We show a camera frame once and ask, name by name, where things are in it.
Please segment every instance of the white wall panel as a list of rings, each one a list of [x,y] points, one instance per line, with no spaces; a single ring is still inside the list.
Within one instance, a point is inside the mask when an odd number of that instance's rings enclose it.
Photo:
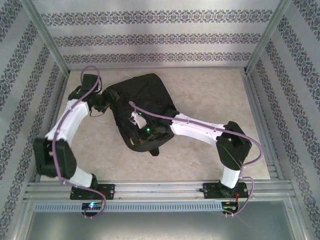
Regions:
[[[64,80],[17,0],[0,0],[0,239],[10,239],[27,183],[33,142],[47,132]]]
[[[320,239],[319,13],[318,0],[292,0],[251,74],[310,239]]]
[[[70,69],[85,64],[99,64],[105,69],[164,66],[163,61],[149,55],[139,64],[119,57],[149,53],[193,54],[192,58],[183,58],[185,61],[167,58],[167,67],[245,67],[278,3],[279,0],[34,1]],[[117,64],[108,58],[110,55],[117,58]]]

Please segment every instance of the black backpack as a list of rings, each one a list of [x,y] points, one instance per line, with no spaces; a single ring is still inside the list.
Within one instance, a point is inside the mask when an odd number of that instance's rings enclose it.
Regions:
[[[171,121],[138,111],[147,121],[147,125],[139,129],[130,120],[134,108],[129,101],[154,114],[168,117],[179,114],[161,79],[154,73],[146,74],[111,85],[107,88],[110,90],[119,96],[110,108],[125,144],[133,151],[158,156],[159,147],[174,137]]]

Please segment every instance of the beige floor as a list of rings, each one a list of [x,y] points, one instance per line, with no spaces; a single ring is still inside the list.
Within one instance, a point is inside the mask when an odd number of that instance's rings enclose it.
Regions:
[[[181,113],[215,124],[237,122],[243,131],[258,139],[256,126],[239,70],[216,68],[170,68],[147,70],[106,70],[101,72],[103,87],[148,73],[157,74]],[[72,71],[60,114],[69,93],[80,84],[80,71]],[[103,116],[85,117],[78,128],[72,151],[77,164],[98,180],[162,181],[218,180],[223,165],[217,149],[199,140],[175,136],[160,147],[160,155],[130,150],[124,143],[111,110]],[[252,147],[246,161],[257,156]],[[244,176],[269,179],[264,159],[244,170]]]

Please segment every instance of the black mounting bracket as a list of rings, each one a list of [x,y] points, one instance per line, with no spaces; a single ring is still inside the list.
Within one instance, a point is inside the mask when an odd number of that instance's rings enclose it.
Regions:
[[[206,182],[203,188],[199,189],[203,193],[204,199],[232,199],[248,197],[247,185],[244,182],[238,182],[234,188],[223,186],[220,182]]]
[[[115,185],[114,184],[98,184],[98,192],[102,193],[107,200],[113,200],[115,195]],[[102,200],[101,195],[94,193],[92,191],[84,190],[77,187],[71,188],[70,193],[71,200]]]

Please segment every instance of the purple cable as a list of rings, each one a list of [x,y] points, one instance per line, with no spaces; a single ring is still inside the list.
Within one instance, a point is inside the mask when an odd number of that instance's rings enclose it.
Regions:
[[[211,129],[211,130],[213,130],[213,131],[219,131],[219,132],[222,132],[222,133],[227,133],[227,134],[236,135],[236,136],[242,137],[242,138],[244,138],[244,139],[248,139],[249,141],[253,142],[253,143],[259,148],[259,150],[260,150],[259,156],[258,156],[257,158],[255,158],[254,160],[250,161],[250,162],[244,163],[244,164],[242,165],[242,167],[241,167],[240,174],[239,174],[239,177],[240,177],[240,178],[242,178],[242,179],[250,179],[250,180],[252,181],[252,188],[251,188],[250,194],[249,194],[248,198],[246,199],[246,201],[244,202],[244,205],[242,206],[242,208],[241,208],[239,211],[237,211],[236,213],[231,213],[231,212],[230,212],[230,215],[229,215],[229,216],[234,217],[235,215],[237,215],[238,213],[240,213],[240,212],[244,209],[244,207],[247,205],[249,199],[251,198],[252,193],[254,192],[255,181],[254,181],[254,179],[253,179],[252,177],[250,177],[250,176],[241,177],[243,168],[245,168],[246,166],[248,166],[248,165],[250,165],[250,164],[256,163],[256,162],[262,157],[262,155],[263,155],[262,146],[261,146],[256,140],[254,140],[252,137],[249,137],[249,136],[247,136],[247,135],[244,135],[244,134],[241,134],[241,133],[238,133],[238,132],[235,132],[235,131],[229,131],[229,130],[225,130],[225,129],[222,129],[222,128],[218,128],[218,127],[206,125],[206,124],[203,124],[203,123],[201,123],[201,122],[197,122],[197,121],[193,121],[193,120],[188,120],[188,119],[180,119],[180,118],[174,118],[174,117],[162,116],[162,115],[154,114],[154,113],[152,113],[152,112],[146,111],[146,110],[144,110],[144,109],[136,106],[136,104],[135,104],[133,101],[129,101],[129,104],[134,108],[134,111],[135,111],[135,112],[136,112],[137,110],[139,110],[139,111],[142,112],[142,113],[148,114],[148,115],[153,116],[153,117],[156,117],[156,118],[195,124],[195,125],[198,125],[198,126],[201,126],[201,127],[209,128],[209,129]]]
[[[94,190],[94,189],[91,189],[91,188],[88,188],[88,187],[84,187],[84,186],[79,186],[79,185],[76,185],[76,184],[73,184],[71,183],[70,181],[68,181],[67,179],[64,179],[62,176],[61,176],[61,171],[60,171],[60,167],[59,167],[59,162],[58,162],[58,157],[57,157],[57,149],[56,149],[56,141],[57,141],[57,137],[58,137],[58,134],[59,134],[59,131],[60,131],[60,128],[62,126],[62,124],[64,123],[65,119],[67,118],[67,116],[69,115],[69,113],[78,105],[78,103],[80,103],[84,98],[86,98],[91,92],[93,92],[96,88],[96,86],[99,84],[99,79],[100,79],[100,72],[99,72],[99,69],[96,68],[95,66],[86,66],[82,72],[81,72],[81,75],[80,75],[80,79],[81,79],[81,82],[83,80],[83,75],[84,75],[84,72],[85,70],[87,70],[88,68],[94,68],[97,72],[97,79],[96,79],[96,82],[95,84],[93,85],[93,87],[85,94],[83,95],[82,97],[80,97],[66,112],[65,114],[62,116],[61,118],[61,121],[59,122],[58,126],[56,127],[56,131],[54,133],[54,136],[53,136],[53,139],[52,139],[52,156],[53,156],[53,162],[54,162],[54,166],[55,166],[55,170],[56,170],[56,174],[58,176],[58,179],[59,179],[59,182],[60,184],[63,184],[64,182],[66,184],[69,184],[75,188],[79,188],[79,189],[83,189],[83,190],[87,190],[87,191],[91,191],[93,193],[96,193],[96,194],[99,194],[101,197],[102,197],[102,200],[104,201],[104,204],[103,204],[103,207],[101,208],[101,210],[94,216],[91,216],[90,218],[95,218],[97,216],[99,216],[106,208],[106,205],[107,205],[107,199],[106,197],[99,191],[97,190]],[[84,211],[83,215],[84,217],[86,218],[87,215],[86,215],[86,211],[87,209]]]

